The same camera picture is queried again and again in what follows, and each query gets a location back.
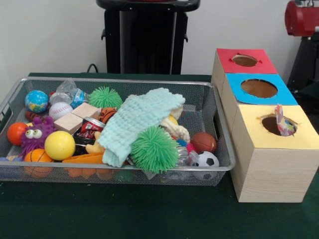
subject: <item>shape sorter box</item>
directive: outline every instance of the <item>shape sorter box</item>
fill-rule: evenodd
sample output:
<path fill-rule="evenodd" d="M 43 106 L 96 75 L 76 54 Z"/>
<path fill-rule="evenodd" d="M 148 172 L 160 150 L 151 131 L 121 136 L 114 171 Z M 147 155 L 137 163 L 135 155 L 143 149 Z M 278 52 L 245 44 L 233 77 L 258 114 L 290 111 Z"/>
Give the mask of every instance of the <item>shape sorter box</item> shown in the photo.
<path fill-rule="evenodd" d="M 277 74 L 226 74 L 221 94 L 228 128 L 233 129 L 239 104 L 297 105 L 281 77 Z"/>
<path fill-rule="evenodd" d="M 239 202 L 302 202 L 318 169 L 319 135 L 302 108 L 283 106 L 284 117 L 297 128 L 291 136 L 276 132 L 274 108 L 238 105 L 231 175 Z"/>
<path fill-rule="evenodd" d="M 217 48 L 211 82 L 221 96 L 226 73 L 278 74 L 263 49 Z"/>

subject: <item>googly eyes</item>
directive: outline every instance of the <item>googly eyes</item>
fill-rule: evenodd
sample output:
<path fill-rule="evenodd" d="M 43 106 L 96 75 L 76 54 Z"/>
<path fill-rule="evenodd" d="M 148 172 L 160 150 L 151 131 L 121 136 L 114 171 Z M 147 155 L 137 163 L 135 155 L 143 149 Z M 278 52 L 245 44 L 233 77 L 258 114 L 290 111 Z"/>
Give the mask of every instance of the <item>googly eyes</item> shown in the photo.
<path fill-rule="evenodd" d="M 34 131 L 29 129 L 27 132 L 25 132 L 25 136 L 27 138 L 33 138 L 33 134 L 34 134 Z"/>
<path fill-rule="evenodd" d="M 41 138 L 42 136 L 42 131 L 39 130 L 39 129 L 36 129 L 34 132 L 33 132 L 33 137 L 34 138 Z"/>
<path fill-rule="evenodd" d="M 27 138 L 41 138 L 42 136 L 42 131 L 39 130 L 39 129 L 36 129 L 36 130 L 32 130 L 32 129 L 29 129 L 27 132 L 25 132 L 25 136 Z"/>

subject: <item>circular hole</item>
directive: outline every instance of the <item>circular hole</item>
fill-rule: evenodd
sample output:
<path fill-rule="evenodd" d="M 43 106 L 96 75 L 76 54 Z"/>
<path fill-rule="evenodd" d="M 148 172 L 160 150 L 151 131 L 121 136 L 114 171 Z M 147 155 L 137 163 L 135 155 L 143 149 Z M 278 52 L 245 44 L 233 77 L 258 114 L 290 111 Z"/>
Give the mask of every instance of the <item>circular hole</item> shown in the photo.
<path fill-rule="evenodd" d="M 285 117 L 285 120 L 288 121 L 291 125 L 295 125 L 290 119 L 286 117 Z M 263 118 L 262 124 L 265 127 L 265 129 L 268 130 L 270 133 L 274 133 L 275 135 L 282 136 L 279 132 L 279 129 L 277 126 L 277 119 L 275 115 L 271 115 L 271 116 Z"/>
<path fill-rule="evenodd" d="M 252 56 L 247 56 L 247 55 L 239 55 L 237 54 L 232 58 L 232 60 L 240 66 L 244 67 L 253 67 L 256 66 L 257 64 L 257 59 L 252 57 Z"/>
<path fill-rule="evenodd" d="M 250 95 L 259 98 L 270 98 L 277 94 L 275 85 L 259 79 L 250 79 L 241 83 L 241 88 Z"/>

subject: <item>white wall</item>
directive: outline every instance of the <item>white wall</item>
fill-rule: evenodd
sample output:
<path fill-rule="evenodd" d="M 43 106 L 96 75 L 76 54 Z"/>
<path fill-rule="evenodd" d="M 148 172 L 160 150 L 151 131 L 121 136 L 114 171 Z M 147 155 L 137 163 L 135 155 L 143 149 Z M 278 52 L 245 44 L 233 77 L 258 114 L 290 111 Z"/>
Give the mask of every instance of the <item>white wall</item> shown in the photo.
<path fill-rule="evenodd" d="M 211 74 L 216 47 L 264 48 L 287 80 L 300 40 L 287 36 L 288 0 L 202 0 L 188 13 L 182 73 Z M 106 71 L 104 10 L 94 0 L 0 0 L 0 100 L 29 72 Z"/>

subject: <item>blue lid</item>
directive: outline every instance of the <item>blue lid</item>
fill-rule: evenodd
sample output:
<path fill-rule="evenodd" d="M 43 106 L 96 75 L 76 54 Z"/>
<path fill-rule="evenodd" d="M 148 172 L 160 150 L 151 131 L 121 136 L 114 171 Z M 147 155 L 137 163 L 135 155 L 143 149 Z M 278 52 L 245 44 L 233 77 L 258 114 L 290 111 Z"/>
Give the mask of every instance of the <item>blue lid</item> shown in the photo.
<path fill-rule="evenodd" d="M 242 103 L 254 105 L 298 105 L 286 84 L 277 74 L 226 74 L 229 85 L 236 97 Z M 274 85 L 278 92 L 269 98 L 260 98 L 247 93 L 242 88 L 242 83 L 249 80 L 261 80 Z"/>

